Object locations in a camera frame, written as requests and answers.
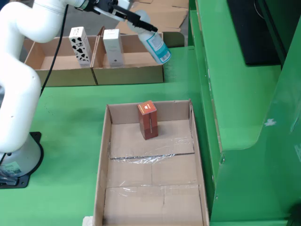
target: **black cable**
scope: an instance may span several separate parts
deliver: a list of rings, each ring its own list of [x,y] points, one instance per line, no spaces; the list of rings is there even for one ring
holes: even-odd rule
[[[53,68],[53,66],[55,65],[55,59],[56,59],[58,50],[60,49],[60,46],[61,46],[61,43],[62,43],[62,38],[63,38],[64,28],[65,28],[65,22],[66,22],[66,17],[67,17],[68,6],[69,6],[69,5],[66,6],[65,13],[64,13],[64,18],[63,18],[63,24],[62,24],[62,29],[61,29],[60,40],[58,41],[58,45],[57,45],[57,47],[56,47],[55,55],[54,55],[54,57],[53,57],[52,64],[51,64],[51,67],[50,67],[50,69],[49,69],[48,75],[47,75],[46,80],[45,80],[45,82],[44,82],[44,84],[43,84],[43,86],[42,86],[40,97],[41,97],[41,95],[42,95],[42,93],[43,93],[43,91],[44,91],[44,89],[45,89],[45,87],[46,87],[46,84],[47,84],[48,79],[49,79],[49,77],[50,77],[50,74],[51,74],[51,72],[52,72],[52,68]]]
[[[258,16],[260,16],[262,19],[264,19],[263,15],[261,15],[258,10],[257,10],[257,7],[256,7],[256,0],[254,0],[254,7],[255,7],[255,10],[256,10],[256,13],[258,14]]]
[[[0,160],[0,165],[2,164],[3,160],[4,160],[4,157],[6,156],[6,153],[3,154],[1,160]]]

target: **cardboard tray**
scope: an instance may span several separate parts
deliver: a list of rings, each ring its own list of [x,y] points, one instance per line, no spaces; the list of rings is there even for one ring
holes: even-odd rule
[[[97,39],[98,36],[88,36],[92,54]],[[41,84],[44,83],[47,77],[58,42],[58,37],[48,43],[34,42],[26,58],[25,64],[32,67],[37,72]],[[69,37],[63,37],[47,86],[91,85],[96,85],[91,68],[80,67],[77,58],[74,55]]]
[[[156,63],[138,35],[121,35],[121,42],[124,67],[110,68],[103,36],[97,40],[92,68],[99,85],[164,82],[163,65]]]
[[[140,132],[137,104],[106,108],[94,226],[209,225],[192,104],[154,105],[159,136],[150,140]]]

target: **green surface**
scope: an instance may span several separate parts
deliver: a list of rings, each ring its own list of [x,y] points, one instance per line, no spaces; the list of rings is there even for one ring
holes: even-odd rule
[[[202,152],[207,151],[200,138],[206,135],[194,47],[171,53],[165,83],[45,89],[31,129],[42,133],[45,157],[27,188],[1,190],[0,225],[80,226],[93,215],[107,104],[191,98]]]
[[[275,221],[301,203],[301,23],[299,22],[257,143],[225,150],[211,222]]]
[[[286,226],[286,223],[286,220],[212,222],[210,223],[210,226]]]
[[[200,77],[200,84],[201,84],[201,98],[202,98],[202,107],[204,112],[204,120],[206,125],[206,135],[208,140],[208,148],[209,154],[210,154],[210,162],[205,162],[203,165],[210,164],[212,168],[212,175],[209,174],[208,171],[206,171],[205,178],[208,178],[206,180],[206,184],[208,185],[213,181],[214,187],[216,185],[216,178],[219,168],[219,161],[221,157],[219,145],[218,145],[218,139],[217,139],[217,133],[216,133],[216,126],[215,126],[215,120],[214,120],[214,113],[213,113],[213,106],[210,96],[210,90],[208,85],[208,76],[207,76],[207,68],[206,68],[206,54],[205,49],[203,46],[203,40],[201,31],[199,28],[198,23],[198,14],[195,10],[190,10],[190,22],[192,24],[192,31],[193,31],[193,40],[194,45],[196,49],[196,56],[198,61],[198,71],[199,71],[199,77]],[[212,202],[213,197],[210,196],[210,199],[208,202]]]
[[[226,0],[198,0],[198,8],[222,148],[250,147],[258,139],[280,66],[245,65]]]

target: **spray bottle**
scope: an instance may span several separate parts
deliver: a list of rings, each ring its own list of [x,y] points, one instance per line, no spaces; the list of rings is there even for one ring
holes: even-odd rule
[[[150,23],[150,17],[144,10],[138,10],[135,12],[139,16],[141,16],[140,20]],[[143,28],[134,27],[131,22],[127,22],[128,27],[138,33],[138,37],[146,49],[150,52],[152,57],[158,64],[166,63],[170,57],[171,52],[169,51],[168,47],[158,34],[158,32],[149,32]]]

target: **small product box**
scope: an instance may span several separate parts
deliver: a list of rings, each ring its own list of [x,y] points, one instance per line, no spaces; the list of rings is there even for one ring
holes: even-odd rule
[[[103,43],[110,66],[112,68],[123,67],[123,47],[119,29],[104,30]]]
[[[80,67],[90,67],[92,51],[84,27],[73,27],[69,40]]]
[[[151,100],[138,104],[140,130],[145,140],[158,136],[157,109]]]

